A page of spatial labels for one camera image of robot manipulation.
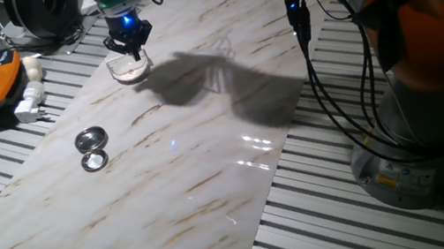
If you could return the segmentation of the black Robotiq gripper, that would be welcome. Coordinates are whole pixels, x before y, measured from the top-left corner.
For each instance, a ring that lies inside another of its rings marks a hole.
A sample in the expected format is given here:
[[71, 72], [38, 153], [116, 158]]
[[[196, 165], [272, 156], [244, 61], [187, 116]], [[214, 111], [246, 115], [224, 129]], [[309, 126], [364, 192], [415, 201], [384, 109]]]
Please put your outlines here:
[[[109, 29], [109, 36], [103, 41], [104, 46], [110, 51], [139, 61], [139, 53], [153, 29], [152, 24], [149, 21], [139, 23], [135, 5], [125, 6], [120, 10], [109, 9], [104, 12], [104, 20]], [[128, 41], [132, 41], [132, 46], [124, 43]]]

